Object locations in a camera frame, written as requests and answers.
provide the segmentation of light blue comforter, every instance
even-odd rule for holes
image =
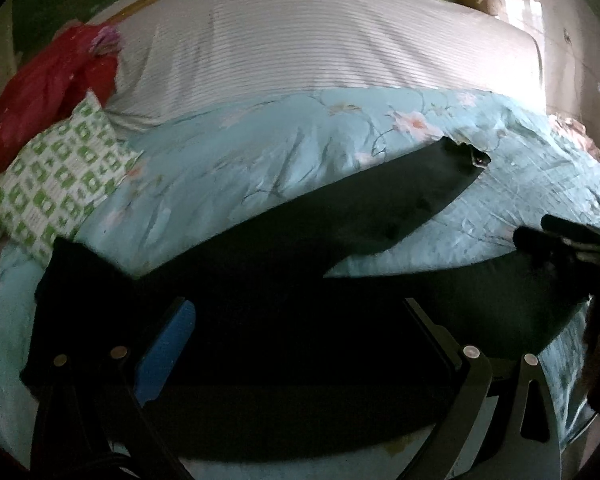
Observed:
[[[395,247],[348,258],[333,276],[463,266],[513,250],[543,214],[600,227],[600,164],[552,132],[546,117],[480,91],[331,89],[222,105],[140,136],[144,155],[87,218],[77,239],[139,276],[268,208],[440,136],[488,152],[488,169]],[[35,402],[19,382],[42,269],[14,246],[0,261],[0,444],[28,462]],[[542,353],[565,441],[582,397],[584,314]]]

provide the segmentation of metal rivet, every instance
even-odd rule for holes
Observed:
[[[480,357],[480,351],[475,346],[471,345],[465,346],[462,349],[462,353],[464,353],[464,355],[466,355],[469,359],[477,359]]]
[[[122,359],[124,356],[126,356],[126,353],[126,346],[116,346],[115,348],[111,349],[109,354],[111,355],[112,359]]]
[[[525,362],[530,366],[538,366],[538,358],[533,354],[525,354]]]
[[[66,364],[66,355],[59,354],[56,357],[54,357],[54,366],[57,366],[59,368],[61,366],[64,366],[65,364]]]

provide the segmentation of green and white pillow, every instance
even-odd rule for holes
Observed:
[[[0,224],[46,266],[56,236],[73,238],[140,155],[116,142],[87,92],[71,117],[31,139],[0,175]]]

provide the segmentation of red clothing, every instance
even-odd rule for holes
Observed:
[[[38,133],[67,118],[91,88],[104,106],[114,90],[116,56],[97,56],[106,25],[79,25],[52,41],[0,96],[0,173]]]

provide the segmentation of bed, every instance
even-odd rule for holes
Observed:
[[[440,136],[489,153],[489,170],[403,242],[348,258],[330,276],[480,262],[512,251],[512,229],[547,212],[600,227],[600,164],[549,126],[537,46],[507,23],[436,0],[158,0],[118,28],[125,46],[107,114],[144,154],[77,240],[129,274]],[[43,272],[12,242],[3,250],[0,446],[25,464],[37,405],[18,374]],[[591,417],[577,385],[585,309],[540,355],[563,445]],[[427,431],[395,452],[336,457],[320,475],[352,478],[364,462],[392,478]],[[317,475],[320,461],[295,471]],[[282,468],[187,466],[200,478]]]

